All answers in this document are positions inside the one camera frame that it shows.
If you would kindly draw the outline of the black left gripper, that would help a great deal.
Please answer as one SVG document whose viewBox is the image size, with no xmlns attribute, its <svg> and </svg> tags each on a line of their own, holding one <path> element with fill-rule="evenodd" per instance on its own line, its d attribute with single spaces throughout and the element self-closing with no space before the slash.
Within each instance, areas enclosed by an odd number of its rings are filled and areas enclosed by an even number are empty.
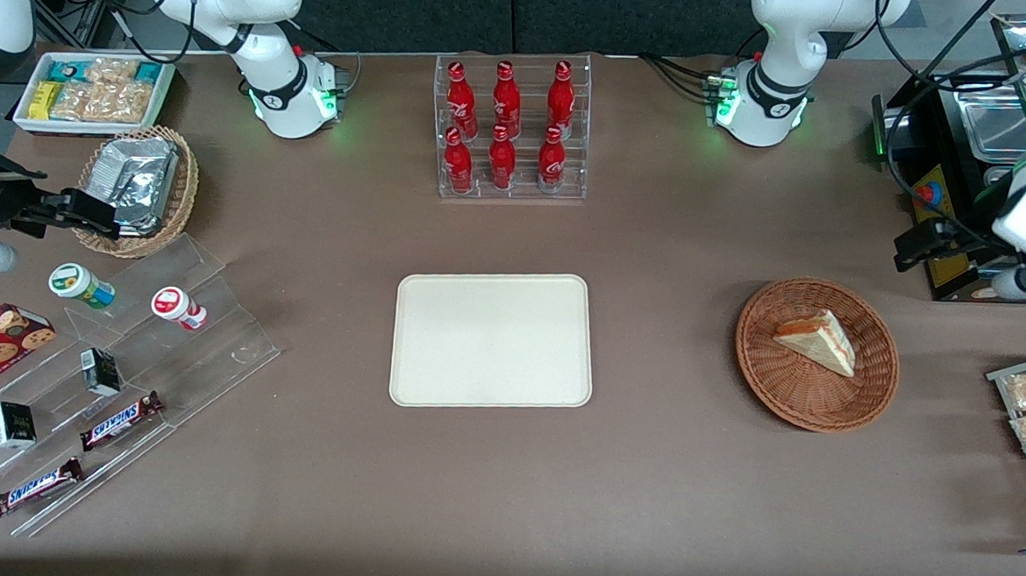
<svg viewBox="0 0 1026 576">
<path fill-rule="evenodd" d="M 928 218 L 894 240 L 896 272 L 904 273 L 933 260 L 966 258 L 966 276 L 993 280 L 1021 262 L 1021 254 L 1000 238 L 973 231 L 960 222 Z"/>
</svg>

